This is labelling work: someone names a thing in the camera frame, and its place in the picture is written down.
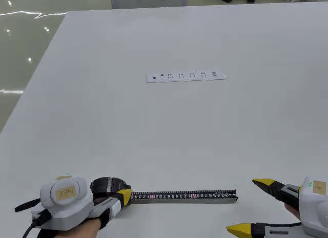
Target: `hand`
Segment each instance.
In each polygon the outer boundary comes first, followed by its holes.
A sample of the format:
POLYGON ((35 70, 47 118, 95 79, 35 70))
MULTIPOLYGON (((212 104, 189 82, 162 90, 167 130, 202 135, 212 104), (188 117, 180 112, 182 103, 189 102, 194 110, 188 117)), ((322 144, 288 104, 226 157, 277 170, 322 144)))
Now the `hand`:
MULTIPOLYGON (((99 178, 91 183, 94 205, 100 204, 109 197, 117 198, 121 207, 128 204, 131 197, 131 186, 119 178, 99 178)), ((91 238, 96 237, 98 230, 104 228, 113 217, 109 209, 105 210, 99 217, 86 219, 82 224, 69 231, 56 231, 42 229, 37 238, 91 238)))
POLYGON ((290 205, 285 204, 285 208, 290 211, 295 217, 297 217, 299 220, 301 220, 299 211, 291 207, 290 205))

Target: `black strap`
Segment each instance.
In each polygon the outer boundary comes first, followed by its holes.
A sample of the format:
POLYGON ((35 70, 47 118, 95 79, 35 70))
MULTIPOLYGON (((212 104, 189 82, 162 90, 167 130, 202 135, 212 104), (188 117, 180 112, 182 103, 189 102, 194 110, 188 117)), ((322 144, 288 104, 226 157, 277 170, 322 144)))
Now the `black strap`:
POLYGON ((24 211, 24 210, 27 210, 29 208, 32 208, 32 207, 36 206, 37 204, 39 204, 40 202, 41 202, 40 198, 29 201, 29 202, 26 202, 24 204, 21 204, 21 205, 17 206, 15 208, 15 212, 24 211))

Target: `black cable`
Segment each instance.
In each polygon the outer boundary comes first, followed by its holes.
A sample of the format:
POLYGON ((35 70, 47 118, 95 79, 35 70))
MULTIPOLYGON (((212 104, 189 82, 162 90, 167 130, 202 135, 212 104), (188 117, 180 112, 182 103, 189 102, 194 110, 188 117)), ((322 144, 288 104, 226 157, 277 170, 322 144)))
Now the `black cable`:
POLYGON ((27 235, 30 233, 30 231, 35 227, 35 225, 32 223, 30 227, 25 231, 24 235, 22 238, 26 238, 27 235))
POLYGON ((41 226, 45 222, 49 221, 51 219, 51 213, 47 210, 44 209, 43 211, 38 213, 38 218, 34 219, 30 227, 25 231, 24 235, 22 238, 26 238, 27 235, 30 233, 30 231, 36 227, 36 226, 41 226))

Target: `finger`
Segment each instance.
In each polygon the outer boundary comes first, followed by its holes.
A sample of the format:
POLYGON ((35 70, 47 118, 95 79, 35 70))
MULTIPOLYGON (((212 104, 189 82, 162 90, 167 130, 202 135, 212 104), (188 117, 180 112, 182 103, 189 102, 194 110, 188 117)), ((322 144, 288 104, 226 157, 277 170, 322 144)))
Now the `finger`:
POLYGON ((299 211, 291 207, 290 205, 285 204, 285 208, 290 211, 295 217, 297 217, 299 220, 301 220, 299 211))

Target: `label sticker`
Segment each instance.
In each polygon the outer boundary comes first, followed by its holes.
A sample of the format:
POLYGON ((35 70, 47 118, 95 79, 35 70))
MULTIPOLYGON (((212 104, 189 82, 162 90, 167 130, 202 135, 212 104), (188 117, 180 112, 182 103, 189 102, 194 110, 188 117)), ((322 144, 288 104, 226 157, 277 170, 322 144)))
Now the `label sticker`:
POLYGON ((327 195, 327 184, 326 182, 313 181, 313 193, 327 195))
POLYGON ((56 190, 56 197, 57 201, 64 201, 69 198, 74 198, 76 197, 76 189, 75 186, 68 186, 66 188, 61 188, 56 190))
POLYGON ((222 80, 226 78, 226 75, 218 70, 162 72, 148 74, 147 83, 222 80))
POLYGON ((58 178, 56 178, 56 180, 60 180, 60 179, 64 179, 64 178, 71 178, 72 176, 60 176, 58 178))

